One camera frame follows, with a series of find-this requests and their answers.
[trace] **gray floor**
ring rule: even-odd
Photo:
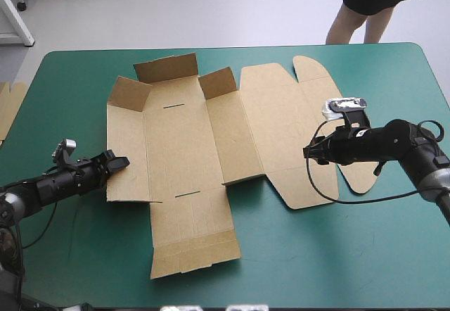
[[[45,54],[57,50],[323,44],[341,1],[27,0],[21,14],[36,44],[25,57],[1,48],[0,62],[21,65],[15,80],[29,84]],[[419,44],[447,99],[449,6],[450,0],[404,2],[382,39]],[[362,39],[361,29],[352,42]],[[1,68],[0,80],[14,74]]]

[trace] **green table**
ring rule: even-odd
[[[200,74],[230,65],[237,80],[243,66],[261,63],[279,62],[293,74],[293,56],[310,56],[328,68],[344,96],[368,101],[374,127],[394,118],[450,127],[448,105],[414,44],[53,52],[0,148],[0,183],[40,174],[63,138],[77,140],[75,157],[100,153],[115,78],[136,78],[133,63],[192,51]],[[441,143],[447,152],[449,142]],[[339,185],[341,198],[351,199],[342,178]],[[365,198],[411,187],[390,163]],[[151,281],[148,206],[106,203],[97,191],[62,201],[46,236],[25,251],[24,292],[56,305],[104,307],[450,306],[450,230],[439,209],[419,196],[293,211],[265,179],[228,193],[240,260]],[[23,220],[24,243],[41,232],[51,209]]]

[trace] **cardboard box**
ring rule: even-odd
[[[328,203],[302,155],[319,123],[280,65],[243,68],[240,91],[230,68],[199,77],[195,54],[134,67],[139,81],[119,77],[108,99],[108,148],[131,164],[107,196],[161,202],[150,204],[151,278],[240,257],[226,185],[265,174],[290,208]],[[338,197],[335,166],[311,166]]]
[[[17,83],[10,89],[8,82],[0,82],[0,146],[6,140],[27,91],[26,84]]]

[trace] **flattened cardboard box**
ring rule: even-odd
[[[140,82],[119,77],[108,99],[108,148],[131,162],[108,182],[108,200],[162,202],[150,205],[151,278],[240,257],[222,184],[266,174],[290,208],[328,203],[302,157],[319,123],[280,65],[243,68],[240,91],[229,68],[198,77],[195,54],[135,69]],[[337,197],[335,167],[313,168]]]

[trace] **cardboard panel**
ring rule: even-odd
[[[166,201],[223,182],[206,103],[146,110],[151,196]]]
[[[236,91],[236,81],[230,67],[198,78],[205,99],[215,98]]]
[[[198,75],[195,53],[137,63],[134,69],[139,81],[147,84]]]
[[[240,92],[264,171],[292,209],[329,203],[306,176],[302,149],[318,123],[298,83],[279,64],[242,69]],[[334,165],[323,166],[323,190],[338,195]]]
[[[152,279],[240,257],[225,187],[154,204],[150,211],[157,229]]]
[[[150,85],[118,77],[108,98],[108,105],[141,112],[149,93]]]
[[[309,165],[318,188],[325,195],[338,197],[338,186],[330,185],[337,181],[335,167],[322,167],[315,163]],[[303,209],[329,203],[314,191],[309,183],[306,167],[269,172],[267,177],[291,209]]]
[[[143,113],[106,106],[108,149],[128,157],[130,164],[108,180],[108,201],[149,202],[150,190],[146,159]]]
[[[14,84],[11,90],[9,83],[0,83],[0,145],[13,125],[27,91],[27,85],[23,83]]]
[[[225,185],[262,176],[261,161],[230,68],[199,78]]]
[[[294,57],[294,68],[300,81],[300,88],[304,98],[307,100],[311,112],[317,122],[323,122],[322,106],[326,100],[331,98],[342,98],[342,94],[336,87],[333,78],[328,71],[314,59],[306,56]],[[332,121],[323,126],[322,133],[329,135],[335,128],[343,125],[343,120]],[[373,171],[377,163],[354,163],[352,165],[339,166],[349,187],[356,193],[366,193],[375,184],[377,177]]]
[[[264,175],[239,92],[206,104],[225,185]]]

